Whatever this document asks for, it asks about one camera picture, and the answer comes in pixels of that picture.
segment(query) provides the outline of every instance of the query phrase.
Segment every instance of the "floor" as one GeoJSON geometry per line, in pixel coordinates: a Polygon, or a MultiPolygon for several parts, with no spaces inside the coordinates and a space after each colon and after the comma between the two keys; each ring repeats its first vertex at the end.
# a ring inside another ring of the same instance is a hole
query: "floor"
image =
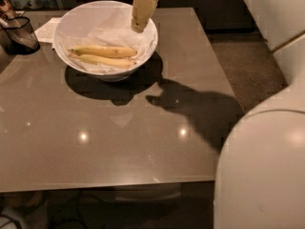
{"type": "MultiPolygon", "coordinates": [[[[244,113],[285,88],[258,31],[207,34],[244,113]]],[[[117,201],[112,189],[52,191],[49,229],[212,229],[214,183],[182,184],[179,191],[175,198],[144,202],[117,201]]]]}

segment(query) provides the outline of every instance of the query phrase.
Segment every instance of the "gray table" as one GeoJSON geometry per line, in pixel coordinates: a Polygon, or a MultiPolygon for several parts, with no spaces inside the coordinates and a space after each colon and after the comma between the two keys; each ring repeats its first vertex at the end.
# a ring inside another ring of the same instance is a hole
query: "gray table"
{"type": "MultiPolygon", "coordinates": [[[[35,28],[61,14],[26,13],[35,28]]],[[[0,192],[214,180],[242,112],[193,9],[152,19],[156,53],[118,83],[76,72],[50,44],[0,50],[0,192]]]]}

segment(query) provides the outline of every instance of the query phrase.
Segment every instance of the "black cup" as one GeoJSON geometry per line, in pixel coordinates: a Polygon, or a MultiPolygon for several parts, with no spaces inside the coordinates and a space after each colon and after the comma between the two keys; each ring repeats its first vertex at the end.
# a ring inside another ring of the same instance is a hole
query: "black cup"
{"type": "Polygon", "coordinates": [[[29,18],[16,17],[9,19],[2,27],[8,35],[11,47],[16,54],[30,54],[40,49],[29,18]]]}

